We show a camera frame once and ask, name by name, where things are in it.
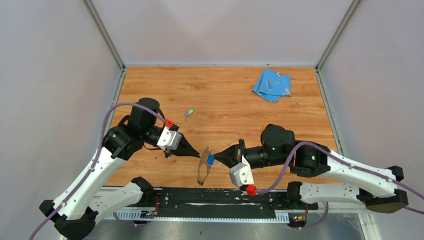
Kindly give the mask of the key with blue tag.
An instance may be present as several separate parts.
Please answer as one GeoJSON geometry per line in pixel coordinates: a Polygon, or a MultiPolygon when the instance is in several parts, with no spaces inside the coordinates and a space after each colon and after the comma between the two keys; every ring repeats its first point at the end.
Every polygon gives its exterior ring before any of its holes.
{"type": "Polygon", "coordinates": [[[206,160],[206,163],[210,166],[212,166],[215,162],[215,158],[212,154],[209,154],[206,160]]]}

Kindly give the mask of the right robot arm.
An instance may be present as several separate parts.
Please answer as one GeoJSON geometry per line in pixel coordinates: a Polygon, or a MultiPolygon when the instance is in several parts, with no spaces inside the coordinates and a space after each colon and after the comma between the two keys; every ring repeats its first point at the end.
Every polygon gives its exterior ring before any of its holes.
{"type": "Polygon", "coordinates": [[[336,183],[313,184],[292,181],[285,201],[292,209],[319,202],[363,205],[367,210],[390,214],[408,206],[408,195],[398,185],[404,178],[399,166],[378,168],[340,155],[327,146],[300,141],[291,130],[269,124],[260,135],[260,145],[246,147],[243,139],[215,153],[214,159],[229,168],[231,182],[250,196],[266,194],[279,184],[286,171],[303,178],[325,177],[336,183]],[[253,169],[282,165],[275,182],[255,186],[253,169]]]}

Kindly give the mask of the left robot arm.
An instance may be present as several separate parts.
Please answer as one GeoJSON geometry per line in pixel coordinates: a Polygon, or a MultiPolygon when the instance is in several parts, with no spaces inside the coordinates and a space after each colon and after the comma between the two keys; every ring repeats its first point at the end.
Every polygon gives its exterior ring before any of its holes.
{"type": "Polygon", "coordinates": [[[39,206],[47,220],[69,240],[84,239],[100,221],[129,205],[158,205],[153,186],[143,177],[96,197],[106,180],[144,145],[163,151],[166,158],[200,157],[178,125],[165,119],[157,100],[143,97],[131,107],[130,114],[118,125],[101,129],[93,158],[73,183],[61,195],[39,206]]]}

